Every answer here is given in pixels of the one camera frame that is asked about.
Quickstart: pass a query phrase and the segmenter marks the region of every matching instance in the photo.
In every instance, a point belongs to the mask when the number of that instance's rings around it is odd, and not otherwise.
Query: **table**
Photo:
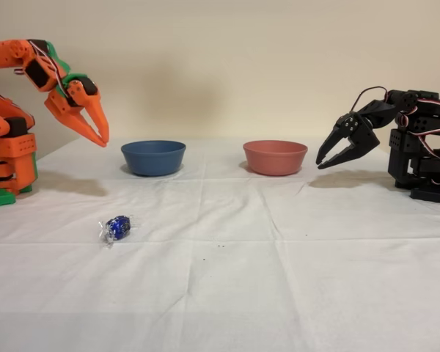
[[[393,187],[388,155],[263,177],[241,140],[189,140],[175,175],[114,140],[39,160],[0,208],[0,352],[440,352],[440,204]],[[111,248],[99,221],[131,215]]]

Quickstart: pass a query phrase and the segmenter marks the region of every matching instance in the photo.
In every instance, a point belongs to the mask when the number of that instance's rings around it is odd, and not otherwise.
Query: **blue bowl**
[[[186,145],[174,141],[142,141],[125,144],[121,151],[129,169],[138,176],[164,176],[181,167]]]

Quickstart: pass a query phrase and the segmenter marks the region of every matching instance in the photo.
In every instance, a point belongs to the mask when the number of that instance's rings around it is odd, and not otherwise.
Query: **orange robotic arm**
[[[0,42],[0,68],[6,67],[19,67],[15,70],[17,74],[26,75],[40,92],[49,92],[45,105],[63,125],[101,147],[106,146],[109,140],[109,124],[100,105],[98,88],[85,75],[70,74],[70,67],[57,56],[50,42]],[[99,134],[81,116],[83,109],[87,110]],[[3,121],[4,116],[1,117],[0,136],[3,136],[7,133],[7,123]],[[34,120],[28,120],[28,128],[31,128]]]
[[[100,93],[86,76],[70,74],[50,42],[7,40],[0,42],[0,68],[14,67],[40,92],[49,92],[45,105],[63,125],[105,147],[109,126],[100,105]],[[81,115],[86,109],[98,133]],[[36,141],[28,130],[34,118],[0,95],[0,188],[19,194],[37,178],[34,165]]]

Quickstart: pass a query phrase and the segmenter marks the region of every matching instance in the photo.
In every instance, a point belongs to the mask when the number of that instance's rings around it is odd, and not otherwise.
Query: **bowl rim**
[[[296,144],[296,145],[302,146],[305,149],[300,150],[298,152],[266,152],[264,150],[252,149],[248,146],[248,144],[257,143],[257,142],[286,142],[286,143],[291,143],[291,144]],[[297,154],[304,154],[304,153],[308,152],[308,146],[306,146],[305,144],[302,144],[299,142],[293,142],[293,141],[286,141],[284,139],[258,139],[255,141],[249,141],[249,142],[246,142],[245,144],[243,144],[243,149],[245,151],[254,152],[254,153],[261,153],[261,154],[266,154],[266,155],[297,155]]]
[[[134,151],[130,151],[130,150],[125,150],[125,147],[128,147],[129,145],[132,144],[141,144],[141,143],[146,143],[146,142],[169,142],[169,143],[178,143],[180,148],[176,149],[176,150],[172,150],[171,152],[162,152],[162,153],[140,153],[140,152],[134,152]],[[144,140],[144,141],[136,141],[136,142],[130,142],[130,143],[126,143],[123,146],[121,146],[120,150],[122,151],[122,153],[124,154],[132,154],[132,155],[168,155],[168,154],[174,154],[174,153],[179,153],[182,152],[183,150],[186,150],[186,145],[182,142],[179,141],[169,141],[168,139],[148,139],[148,140]]]

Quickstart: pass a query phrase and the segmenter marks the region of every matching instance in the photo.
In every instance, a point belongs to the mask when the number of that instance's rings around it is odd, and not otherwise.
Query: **blue candy wrapper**
[[[100,222],[100,238],[109,245],[122,240],[131,231],[131,218],[129,216],[116,216],[106,223]]]

